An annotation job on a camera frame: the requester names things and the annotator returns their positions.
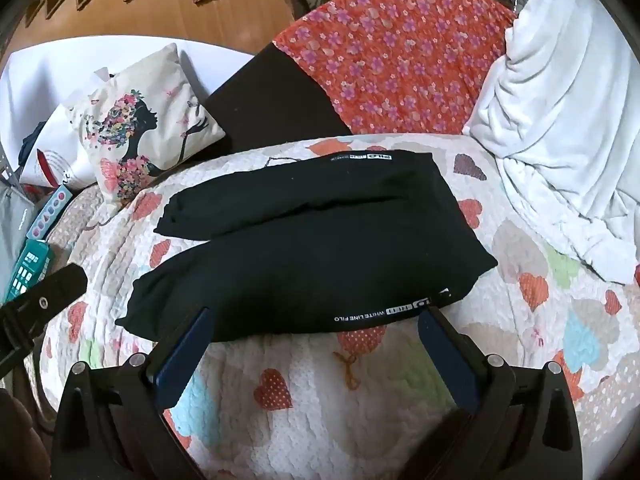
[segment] black garment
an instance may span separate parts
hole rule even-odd
[[[431,153],[343,152],[233,173],[173,196],[156,232],[210,241],[134,282],[127,331],[159,340],[184,307],[212,341],[357,330],[461,300],[497,262]]]
[[[45,124],[47,124],[47,121],[40,121],[33,133],[30,133],[22,140],[22,147],[20,148],[20,153],[18,154],[18,166],[24,166],[27,163],[27,159],[29,158],[29,154],[33,149],[33,145],[36,143],[36,140],[38,140],[38,136],[40,135],[40,132],[44,128]]]
[[[213,92],[204,107],[226,135],[191,160],[318,139],[327,132],[351,135],[320,85],[273,43]]]

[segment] throw pillow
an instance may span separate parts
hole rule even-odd
[[[110,214],[225,135],[194,95],[175,43],[116,74],[68,116]]]

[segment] black pants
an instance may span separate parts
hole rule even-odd
[[[134,282],[116,324],[151,340],[194,303],[214,311],[212,341],[368,328],[460,300],[497,265],[430,153],[220,176],[172,197],[156,232],[209,241]]]

